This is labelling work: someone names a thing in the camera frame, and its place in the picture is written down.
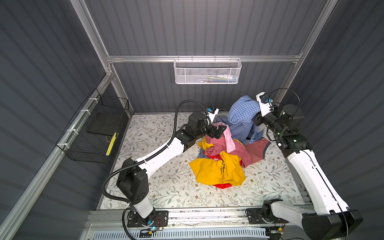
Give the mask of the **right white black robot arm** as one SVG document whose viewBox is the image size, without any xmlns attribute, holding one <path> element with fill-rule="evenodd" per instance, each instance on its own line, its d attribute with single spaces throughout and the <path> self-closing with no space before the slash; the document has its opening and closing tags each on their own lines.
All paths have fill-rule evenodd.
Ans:
<svg viewBox="0 0 384 240">
<path fill-rule="evenodd" d="M 295 207 L 281 199 L 266 200 L 261 209 L 265 223 L 285 220 L 304 230 L 311 240 L 347 239 L 363 221 L 358 210 L 350 209 L 340 197 L 316 159 L 308 140 L 299 133 L 304 119 L 302 110 L 285 105 L 280 113 L 271 103 L 259 103 L 255 116 L 258 126 L 264 124 L 274 134 L 274 140 L 304 184 L 314 207 L 313 211 Z"/>
</svg>

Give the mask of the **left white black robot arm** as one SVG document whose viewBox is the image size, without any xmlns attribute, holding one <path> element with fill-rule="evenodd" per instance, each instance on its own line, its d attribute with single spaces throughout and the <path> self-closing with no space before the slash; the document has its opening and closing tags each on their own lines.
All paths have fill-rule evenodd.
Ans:
<svg viewBox="0 0 384 240">
<path fill-rule="evenodd" d="M 142 165 L 123 170 L 119 173 L 117 187 L 128 198 L 144 226 L 151 226 L 156 219 L 156 210 L 148 198 L 149 179 L 172 158 L 184 153 L 196 141 L 204 136 L 219 139 L 226 127 L 216 127 L 213 121 L 219 109 L 208 107 L 207 112 L 193 112 L 188 122 L 176 130 L 171 139 L 152 153 L 133 161 L 127 159 L 123 167 L 132 166 L 140 161 Z"/>
</svg>

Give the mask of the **blue checkered shirt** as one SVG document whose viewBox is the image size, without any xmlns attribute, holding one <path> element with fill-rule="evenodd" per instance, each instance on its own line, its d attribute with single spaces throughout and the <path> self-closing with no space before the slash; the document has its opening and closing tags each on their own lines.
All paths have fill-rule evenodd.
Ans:
<svg viewBox="0 0 384 240">
<path fill-rule="evenodd" d="M 245 95 L 240 97 L 230 108 L 227 117 L 219 116 L 215 126 L 227 126 L 233 140 L 244 146 L 253 144 L 263 138 L 263 130 L 254 124 L 254 117 L 261 112 L 259 103 Z"/>
</svg>

